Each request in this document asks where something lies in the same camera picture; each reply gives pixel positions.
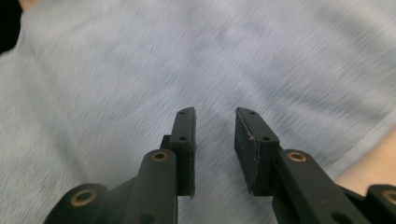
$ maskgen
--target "screw hole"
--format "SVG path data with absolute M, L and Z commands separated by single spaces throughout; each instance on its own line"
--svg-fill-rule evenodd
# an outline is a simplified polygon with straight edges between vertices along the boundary
M 168 159 L 168 154 L 164 153 L 164 152 L 156 152 L 154 153 L 151 158 L 154 161 L 166 161 Z
M 82 189 L 73 195 L 71 204 L 75 207 L 80 207 L 87 205 L 96 198 L 96 190 L 95 189 Z
M 298 152 L 291 152 L 288 154 L 288 157 L 292 161 L 306 161 L 306 156 Z
M 382 196 L 388 200 L 388 202 L 396 205 L 396 190 L 388 189 L 382 191 Z
M 84 192 L 77 196 L 77 201 L 82 202 L 91 198 L 92 194 L 90 192 Z
M 144 213 L 139 216 L 139 223 L 140 224 L 150 224 L 153 223 L 155 217 L 150 213 Z
M 160 159 L 165 158 L 165 155 L 163 155 L 162 153 L 159 153 L 159 154 L 155 155 L 154 158 L 157 160 L 160 160 Z
M 332 213 L 332 219 L 340 224 L 352 224 L 352 221 L 342 213 Z

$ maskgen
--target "black plastic part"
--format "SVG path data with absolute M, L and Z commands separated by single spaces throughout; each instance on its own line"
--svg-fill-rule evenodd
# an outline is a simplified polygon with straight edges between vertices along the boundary
M 278 224 L 300 223 L 300 218 L 295 210 L 285 186 L 283 186 L 279 176 L 273 176 L 272 186 L 274 189 L 273 209 Z
M 95 224 L 106 203 L 107 194 L 107 188 L 99 184 L 85 184 L 71 189 L 52 209 L 44 224 Z M 90 196 L 93 201 L 81 203 L 86 200 L 84 197 Z
M 284 150 L 276 169 L 300 223 L 370 223 L 309 154 Z
M 364 200 L 373 223 L 396 223 L 396 188 L 391 185 L 373 185 Z
M 190 107 L 177 112 L 172 135 L 163 137 L 161 149 L 146 154 L 138 176 L 111 191 L 95 184 L 76 187 L 62 197 L 44 223 L 175 224 L 177 195 L 194 193 L 195 149 L 195 110 Z M 71 204 L 76 193 L 87 189 L 94 192 L 94 200 Z
M 364 203 L 365 198 L 355 192 L 353 192 L 350 189 L 343 188 L 341 186 L 338 186 L 341 191 L 348 197 L 348 199 L 355 205 L 355 207 L 361 211 L 362 214 L 364 214 L 372 223 L 373 221 L 370 219 L 370 216 L 368 216 L 369 213 L 371 213 L 369 207 L 366 206 Z
M 158 161 L 154 160 L 156 155 L 161 155 Z M 161 149 L 146 154 L 126 210 L 122 224 L 177 223 L 177 165 L 173 151 Z
M 279 139 L 253 110 L 236 109 L 234 148 L 247 182 L 254 196 L 271 196 L 272 160 L 282 148 Z
M 161 148 L 177 155 L 177 195 L 193 197 L 195 192 L 195 109 L 188 107 L 177 112 L 171 135 L 165 135 Z

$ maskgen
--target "towel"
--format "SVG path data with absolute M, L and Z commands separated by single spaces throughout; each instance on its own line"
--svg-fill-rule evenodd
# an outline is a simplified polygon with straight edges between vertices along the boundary
M 274 222 L 248 194 L 235 109 L 331 177 L 395 124 L 396 2 L 41 0 L 0 56 L 0 223 L 42 223 L 83 183 L 112 189 L 197 113 L 196 193 L 178 223 Z

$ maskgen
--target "fabric surface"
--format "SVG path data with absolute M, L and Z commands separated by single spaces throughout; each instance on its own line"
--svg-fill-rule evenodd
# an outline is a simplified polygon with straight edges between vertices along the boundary
M 395 124 L 395 24 L 394 1 L 41 0 L 0 58 L 0 223 L 132 178 L 192 105 L 196 194 L 179 223 L 270 222 L 233 151 L 235 109 L 340 175 Z

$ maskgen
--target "light blue cloth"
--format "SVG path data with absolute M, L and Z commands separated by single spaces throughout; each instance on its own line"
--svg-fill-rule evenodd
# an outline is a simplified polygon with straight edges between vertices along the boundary
M 135 176 L 192 105 L 196 195 L 179 223 L 270 221 L 233 151 L 235 109 L 340 175 L 395 124 L 395 25 L 395 1 L 41 0 L 0 59 L 0 223 Z

